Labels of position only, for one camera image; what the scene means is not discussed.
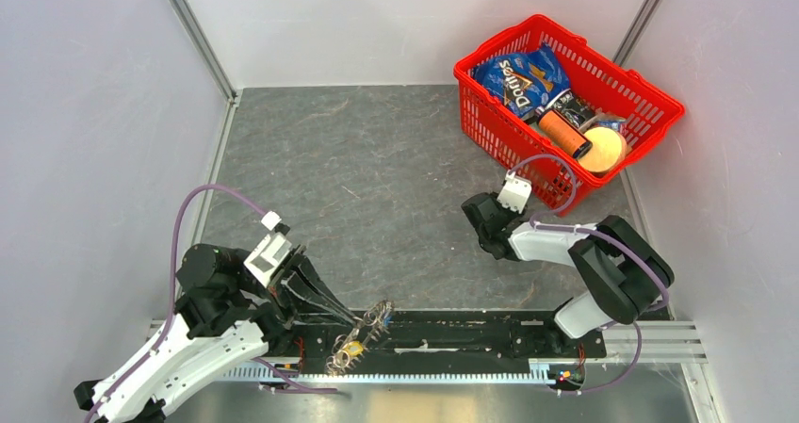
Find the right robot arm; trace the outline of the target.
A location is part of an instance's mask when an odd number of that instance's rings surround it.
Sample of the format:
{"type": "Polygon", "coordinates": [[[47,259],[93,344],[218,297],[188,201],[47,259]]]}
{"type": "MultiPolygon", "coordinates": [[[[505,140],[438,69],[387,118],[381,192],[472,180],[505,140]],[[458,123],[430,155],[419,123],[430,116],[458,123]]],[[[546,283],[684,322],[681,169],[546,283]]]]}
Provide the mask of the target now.
{"type": "Polygon", "coordinates": [[[497,193],[479,193],[461,205],[480,247],[497,260],[548,262],[574,268],[587,290],[555,310],[544,330],[557,356],[576,350],[588,332],[628,325],[665,306],[675,280],[668,263],[622,217],[597,224],[530,221],[505,207],[497,193]]]}

